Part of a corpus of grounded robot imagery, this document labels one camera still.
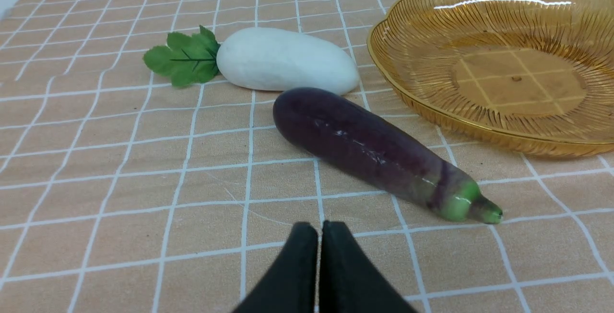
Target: gold plate rim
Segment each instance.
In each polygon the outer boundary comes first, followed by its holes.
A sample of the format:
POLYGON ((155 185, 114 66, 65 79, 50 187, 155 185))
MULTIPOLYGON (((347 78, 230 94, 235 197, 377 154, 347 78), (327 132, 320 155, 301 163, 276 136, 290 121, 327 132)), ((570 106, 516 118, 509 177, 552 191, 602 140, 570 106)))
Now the gold plate rim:
POLYGON ((384 78, 386 78, 388 83, 392 84, 392 86, 395 89, 400 91, 406 97, 410 98, 414 103, 419 104, 423 108, 428 108, 429 110, 432 110, 432 112, 436 112, 437 114, 440 114, 441 116, 445 118, 454 119, 454 120, 460 121, 461 123, 469 127, 481 129, 483 131, 486 131, 492 134, 499 134, 504 137, 521 138, 525 140, 533 140, 533 141, 540 141, 540 142, 555 142, 555 143, 568 144, 568 145, 614 145, 614 140, 605 140, 605 139, 570 140, 570 139, 562 139, 562 138, 550 138, 550 137, 535 136, 535 135, 526 134, 522 132, 508 131, 505 129, 486 127, 485 125, 474 123, 473 121, 469 119, 463 118, 459 115, 443 110, 439 107, 431 105, 430 103, 426 103, 423 100, 419 99, 416 95, 408 92, 405 88, 403 88, 403 86, 401 86, 401 84, 399 84, 399 82, 397 82, 390 76, 390 74, 385 68, 383 68, 381 62, 378 60, 377 56, 375 55, 375 52, 373 51, 373 47, 372 47, 373 45, 371 44, 373 40, 373 33, 375 32, 375 30, 380 25, 382 25, 382 23, 388 20, 388 18, 390 17, 390 14, 397 7, 397 5, 399 5, 399 3, 401 3, 402 1, 403 0, 395 1, 393 5, 390 8, 388 8, 388 11, 386 12, 386 15, 384 16, 384 18, 382 18, 381 21, 377 22, 375 25, 371 27, 367 35, 366 47, 368 49, 369 55, 371 56, 371 60, 373 60, 373 63, 375 64, 379 72, 381 72, 382 75, 384 75, 384 78))

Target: ribbed glass plate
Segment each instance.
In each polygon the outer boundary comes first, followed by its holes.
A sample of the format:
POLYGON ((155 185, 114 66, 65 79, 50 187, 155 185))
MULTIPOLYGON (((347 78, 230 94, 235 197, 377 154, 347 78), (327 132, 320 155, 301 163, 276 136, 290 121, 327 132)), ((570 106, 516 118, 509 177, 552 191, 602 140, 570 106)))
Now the ribbed glass plate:
POLYGON ((614 0, 399 0, 367 45, 443 128, 537 156, 614 151, 614 0))

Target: green leaf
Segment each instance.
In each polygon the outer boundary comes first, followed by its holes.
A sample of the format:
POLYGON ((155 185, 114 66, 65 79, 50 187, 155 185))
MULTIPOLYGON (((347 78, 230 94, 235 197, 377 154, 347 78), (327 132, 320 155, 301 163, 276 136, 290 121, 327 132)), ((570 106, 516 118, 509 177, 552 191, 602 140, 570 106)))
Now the green leaf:
POLYGON ((166 36, 166 45, 175 51, 180 50, 182 47, 190 46, 190 43, 190 36, 183 33, 173 32, 168 33, 166 36))
POLYGON ((217 40, 215 39, 215 34, 213 34, 213 31, 210 31, 209 29, 207 29, 206 27, 203 27, 202 25, 198 25, 198 29, 200 29, 200 34, 202 36, 205 36, 211 42, 217 42, 217 40))
POLYGON ((200 33, 191 36, 167 34, 166 46, 152 47, 143 61, 154 73, 170 77, 173 86, 206 83, 219 73, 215 62, 219 48, 215 35, 201 25, 200 33))
POLYGON ((143 55, 147 68, 161 76, 168 76, 173 72, 173 62, 169 60, 173 51, 166 46, 154 46, 143 55))

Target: eggplant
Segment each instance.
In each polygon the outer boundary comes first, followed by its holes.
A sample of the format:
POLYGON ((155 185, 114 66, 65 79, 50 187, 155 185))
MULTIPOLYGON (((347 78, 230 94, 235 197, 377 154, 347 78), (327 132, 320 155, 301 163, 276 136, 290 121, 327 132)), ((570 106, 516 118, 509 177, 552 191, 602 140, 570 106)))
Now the eggplant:
POLYGON ((503 219, 469 174, 342 96, 293 88, 278 95, 272 114, 279 133, 295 147, 443 219, 503 219))

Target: artificial vegetable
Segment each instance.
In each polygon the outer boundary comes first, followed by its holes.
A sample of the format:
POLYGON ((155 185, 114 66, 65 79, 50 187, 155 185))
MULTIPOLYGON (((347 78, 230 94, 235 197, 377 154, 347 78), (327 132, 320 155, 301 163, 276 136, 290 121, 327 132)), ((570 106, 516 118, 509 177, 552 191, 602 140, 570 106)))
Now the artificial vegetable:
POLYGON ((502 221, 501 208, 469 174, 339 95, 294 88, 278 96, 272 113, 286 140, 349 175, 449 221, 502 221))
POLYGON ((143 60, 174 86, 206 83, 218 73, 231 84, 275 92, 309 86, 343 95, 360 83, 356 63, 339 46, 271 27, 241 29, 219 44, 200 25, 191 36, 169 33, 166 45, 149 49, 143 60))

